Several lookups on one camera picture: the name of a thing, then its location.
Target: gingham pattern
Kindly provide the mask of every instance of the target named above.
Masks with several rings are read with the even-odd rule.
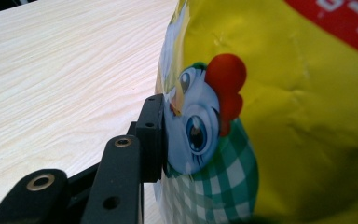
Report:
[[[155,192],[166,223],[228,223],[244,221],[255,206],[258,172],[251,144],[241,121],[219,140],[213,159],[200,172],[169,175]]]

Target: red label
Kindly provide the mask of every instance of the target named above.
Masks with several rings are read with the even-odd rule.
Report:
[[[286,0],[325,31],[358,49],[358,0]]]

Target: wood grain tabletop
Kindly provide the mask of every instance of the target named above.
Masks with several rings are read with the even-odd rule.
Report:
[[[97,163],[154,94],[175,0],[40,0],[0,12],[0,201],[42,168]],[[151,185],[145,223],[160,223]]]

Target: cartoon eye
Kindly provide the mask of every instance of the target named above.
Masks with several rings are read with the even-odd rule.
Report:
[[[192,116],[186,125],[186,134],[191,150],[200,153],[207,143],[205,124],[199,116]]]
[[[190,86],[190,74],[185,72],[180,76],[180,84],[182,86],[183,93],[186,93]]]

